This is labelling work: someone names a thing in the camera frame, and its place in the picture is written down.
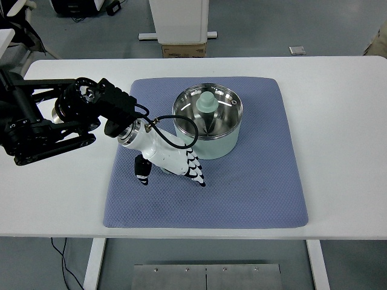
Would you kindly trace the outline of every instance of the textured fabric mat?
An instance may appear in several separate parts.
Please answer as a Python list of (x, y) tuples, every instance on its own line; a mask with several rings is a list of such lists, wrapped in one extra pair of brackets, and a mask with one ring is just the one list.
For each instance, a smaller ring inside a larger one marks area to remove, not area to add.
[[(308, 222), (284, 104), (275, 80), (258, 77), (143, 79), (131, 95), (150, 118), (167, 115), (192, 85), (217, 83), (243, 105), (238, 142), (226, 156), (200, 160), (206, 187), (152, 166), (149, 185), (134, 175), (140, 152), (118, 146), (103, 224), (121, 228), (294, 228)], [(172, 120), (157, 126), (175, 133)]]

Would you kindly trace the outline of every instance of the power cord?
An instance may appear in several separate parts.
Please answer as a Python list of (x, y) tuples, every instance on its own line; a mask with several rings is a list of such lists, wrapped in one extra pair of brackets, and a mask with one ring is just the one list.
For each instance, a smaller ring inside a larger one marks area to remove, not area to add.
[(76, 282), (78, 283), (79, 287), (84, 290), (82, 284), (79, 282), (78, 278), (74, 275), (73, 272), (71, 272), (68, 268), (67, 268), (67, 265), (66, 265), (66, 259), (65, 259), (65, 250), (66, 250), (66, 244), (67, 244), (67, 238), (65, 238), (65, 245), (63, 246), (63, 250), (60, 251), (55, 245), (54, 245), (54, 239), (51, 238), (51, 244), (52, 246), (54, 247), (54, 249), (62, 256), (62, 275), (63, 275), (63, 280), (65, 282), (65, 285), (66, 285), (66, 288), (67, 290), (70, 290), (70, 288), (68, 287), (68, 284), (67, 284), (67, 281), (66, 281), (66, 277), (65, 277), (65, 270), (67, 272), (69, 272), (76, 280)]
[[(125, 3), (127, 0), (123, 0), (123, 1), (120, 1), (120, 5)], [(99, 16), (101, 16), (102, 14), (106, 13), (106, 9), (103, 9), (103, 10), (100, 10), (98, 11), (94, 16), (90, 16), (92, 18), (98, 18)], [(79, 23), (79, 22), (82, 22), (86, 19), (87, 17), (72, 17), (71, 19), (75, 22), (75, 23)]]

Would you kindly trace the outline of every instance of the robotic arm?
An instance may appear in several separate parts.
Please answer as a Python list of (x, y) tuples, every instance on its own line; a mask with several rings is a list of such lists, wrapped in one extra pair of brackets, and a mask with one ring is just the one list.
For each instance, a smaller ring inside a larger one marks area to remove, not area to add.
[[(33, 94), (35, 89), (50, 89)], [(44, 119), (37, 103), (56, 99), (54, 122)], [(137, 112), (140, 108), (145, 114)], [(0, 145), (17, 165), (26, 165), (93, 143), (90, 132), (100, 126), (99, 117), (108, 121), (105, 135), (117, 138), (128, 149), (141, 155), (135, 159), (135, 174), (148, 184), (151, 163), (164, 171), (184, 175), (205, 186), (201, 166), (191, 149), (196, 139), (183, 141), (148, 118), (149, 111), (137, 100), (116, 88), (106, 79), (24, 80), (21, 76), (0, 70)], [(188, 118), (197, 132), (195, 123)]]

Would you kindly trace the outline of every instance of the gray floor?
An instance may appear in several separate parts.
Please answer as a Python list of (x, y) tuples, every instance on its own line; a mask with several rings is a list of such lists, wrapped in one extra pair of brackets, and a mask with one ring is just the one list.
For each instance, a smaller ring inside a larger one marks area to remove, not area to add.
[[(159, 43), (137, 40), (138, 33), (155, 32), (147, 0), (127, 0), (113, 17), (79, 23), (58, 17), (47, 0), (36, 2), (32, 24), (64, 59), (161, 58)], [(209, 30), (219, 37), (208, 42), (207, 56), (290, 56), (293, 45), (303, 45), (308, 56), (361, 55), (386, 12), (382, 0), (211, 0)], [(56, 242), (63, 245), (63, 239)], [(68, 267), (83, 281), (91, 239), (70, 239), (67, 247)], [(66, 289), (49, 239), (2, 237), (0, 249), (0, 289)], [(332, 290), (386, 289), (385, 241), (322, 241), (322, 249)], [(100, 289), (130, 289), (135, 263), (262, 261), (285, 265), (284, 289), (313, 288), (302, 242), (112, 239)]]

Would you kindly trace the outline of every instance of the cardboard box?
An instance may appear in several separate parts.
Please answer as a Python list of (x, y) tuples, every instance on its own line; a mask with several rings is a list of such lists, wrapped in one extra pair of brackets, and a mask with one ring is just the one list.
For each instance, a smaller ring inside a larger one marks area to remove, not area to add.
[(207, 43), (202, 44), (163, 44), (163, 58), (205, 57)]

